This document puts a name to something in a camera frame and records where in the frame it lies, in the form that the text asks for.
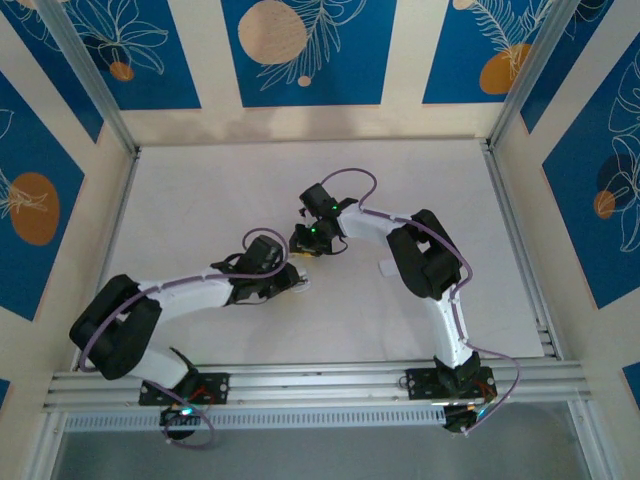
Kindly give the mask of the black controller board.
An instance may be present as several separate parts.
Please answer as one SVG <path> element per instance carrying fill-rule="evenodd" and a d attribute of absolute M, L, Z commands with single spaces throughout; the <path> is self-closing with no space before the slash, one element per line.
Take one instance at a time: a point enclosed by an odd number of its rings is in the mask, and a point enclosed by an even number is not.
<path fill-rule="evenodd" d="M 484 417 L 488 403 L 447 405 L 444 428 L 452 434 L 467 435 Z"/>
<path fill-rule="evenodd" d="M 192 406 L 174 404 L 162 410 L 159 425 L 165 438 L 169 441 L 183 441 L 192 436 L 203 424 L 201 416 Z"/>

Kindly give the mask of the wide aluminium base rail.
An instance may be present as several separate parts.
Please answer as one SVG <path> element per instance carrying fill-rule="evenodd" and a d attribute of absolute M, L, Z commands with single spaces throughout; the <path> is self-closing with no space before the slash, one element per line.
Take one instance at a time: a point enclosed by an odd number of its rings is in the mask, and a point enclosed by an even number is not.
<path fill-rule="evenodd" d="M 589 400 L 591 389 L 578 361 L 525 358 L 516 368 L 508 360 L 485 359 L 500 397 L 511 402 Z M 296 408 L 405 405 L 403 379 L 412 368 L 432 361 L 325 364 L 201 365 L 206 373 L 230 375 L 228 408 Z M 141 381 L 107 381 L 98 373 L 56 372 L 45 395 L 50 412 L 133 411 L 139 409 Z"/>

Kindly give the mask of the aluminium frame post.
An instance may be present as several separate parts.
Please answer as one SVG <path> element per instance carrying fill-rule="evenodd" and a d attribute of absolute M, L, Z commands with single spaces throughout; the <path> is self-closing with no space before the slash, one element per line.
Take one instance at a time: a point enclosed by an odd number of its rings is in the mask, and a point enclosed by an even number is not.
<path fill-rule="evenodd" d="M 36 434 L 29 449 L 22 480 L 51 480 L 67 417 L 67 413 L 61 412 L 38 415 Z"/>
<path fill-rule="evenodd" d="M 92 60 L 79 34 L 57 0 L 33 0 L 36 10 L 57 46 L 105 123 L 131 158 L 136 159 L 135 143 L 120 109 Z"/>
<path fill-rule="evenodd" d="M 551 54 L 581 0 L 553 0 L 528 56 L 522 65 L 511 90 L 506 96 L 497 120 L 486 138 L 487 151 L 495 153 L 504 140 L 511 124 L 520 111 L 547 64 Z"/>
<path fill-rule="evenodd" d="M 590 401 L 569 400 L 567 406 L 591 480 L 614 480 Z"/>

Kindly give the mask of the aluminium table side rail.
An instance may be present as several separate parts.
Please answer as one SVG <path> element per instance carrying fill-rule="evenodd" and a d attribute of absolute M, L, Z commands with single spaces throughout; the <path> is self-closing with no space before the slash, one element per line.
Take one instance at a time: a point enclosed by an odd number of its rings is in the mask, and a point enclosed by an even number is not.
<path fill-rule="evenodd" d="M 136 172 L 138 169 L 140 156 L 141 156 L 142 148 L 138 147 L 136 149 L 134 157 L 131 159 L 128 173 L 125 178 L 125 182 L 120 192 L 120 196 L 118 197 L 118 204 L 116 213 L 113 217 L 111 225 L 108 230 L 107 243 L 105 247 L 104 257 L 102 263 L 100 264 L 100 270 L 98 279 L 96 282 L 96 287 L 93 291 L 93 295 L 91 296 L 89 302 L 92 302 L 97 294 L 100 292 L 102 287 L 107 281 L 107 274 L 109 272 L 110 265 L 112 263 L 115 245 L 119 237 L 121 224 L 124 218 L 124 214 L 126 212 L 126 208 L 129 201 L 129 196 L 131 194 L 131 190 L 133 187 L 133 183 L 135 180 Z"/>
<path fill-rule="evenodd" d="M 564 360 L 565 355 L 562 345 L 558 341 L 547 302 L 544 299 L 541 286 L 536 278 L 520 224 L 516 216 L 516 210 L 509 195 L 505 177 L 501 171 L 498 158 L 491 150 L 488 142 L 483 144 L 483 156 L 497 197 L 512 250 L 514 252 L 515 261 L 520 272 L 525 293 L 534 315 L 534 323 L 543 348 L 544 356 L 555 360 Z"/>

